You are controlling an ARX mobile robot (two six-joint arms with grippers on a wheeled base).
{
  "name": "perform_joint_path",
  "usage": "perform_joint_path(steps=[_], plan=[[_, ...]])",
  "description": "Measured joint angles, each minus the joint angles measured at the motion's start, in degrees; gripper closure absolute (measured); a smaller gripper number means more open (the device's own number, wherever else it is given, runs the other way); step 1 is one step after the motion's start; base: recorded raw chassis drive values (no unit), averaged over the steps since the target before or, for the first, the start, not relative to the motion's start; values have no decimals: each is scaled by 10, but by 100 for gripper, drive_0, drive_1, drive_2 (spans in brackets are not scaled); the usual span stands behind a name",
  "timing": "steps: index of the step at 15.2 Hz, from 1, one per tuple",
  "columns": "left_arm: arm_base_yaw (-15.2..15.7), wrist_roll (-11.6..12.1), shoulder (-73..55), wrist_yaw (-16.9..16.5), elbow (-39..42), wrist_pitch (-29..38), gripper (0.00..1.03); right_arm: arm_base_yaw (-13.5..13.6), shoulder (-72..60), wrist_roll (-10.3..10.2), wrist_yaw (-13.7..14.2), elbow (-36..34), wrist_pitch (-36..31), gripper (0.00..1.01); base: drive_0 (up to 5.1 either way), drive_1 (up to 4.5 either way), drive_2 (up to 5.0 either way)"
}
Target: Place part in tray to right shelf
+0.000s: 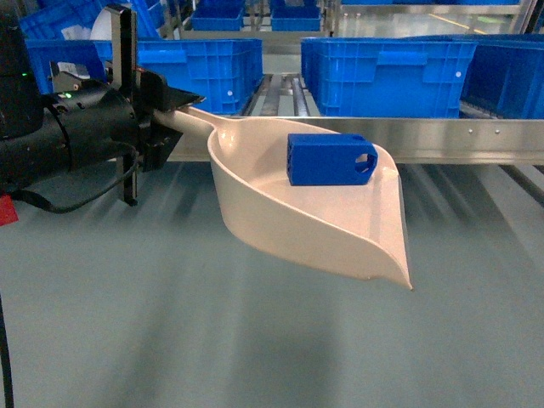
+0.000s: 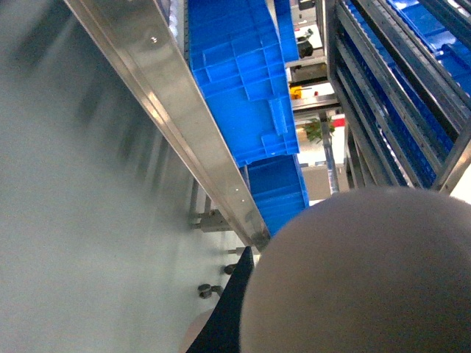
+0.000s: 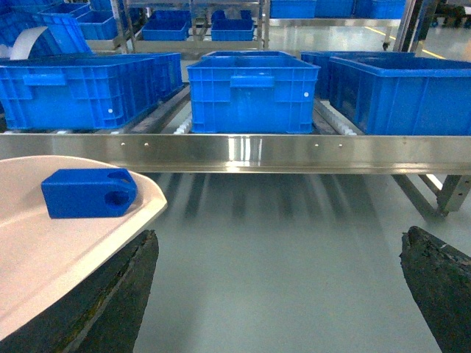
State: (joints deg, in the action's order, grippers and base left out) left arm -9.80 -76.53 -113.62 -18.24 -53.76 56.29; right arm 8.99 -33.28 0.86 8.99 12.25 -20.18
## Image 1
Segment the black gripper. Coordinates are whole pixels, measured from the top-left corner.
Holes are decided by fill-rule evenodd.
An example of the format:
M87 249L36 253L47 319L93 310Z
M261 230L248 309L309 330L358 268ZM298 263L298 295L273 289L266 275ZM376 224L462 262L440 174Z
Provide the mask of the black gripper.
M155 114L197 105L206 97L171 88L163 75L138 66L136 13L116 3L107 5L105 11L111 23L110 87L121 106L116 117L128 125L127 130L115 131L112 137L127 148L116 157L116 187L120 199L133 207L137 204L138 171L162 168L183 135L159 124Z

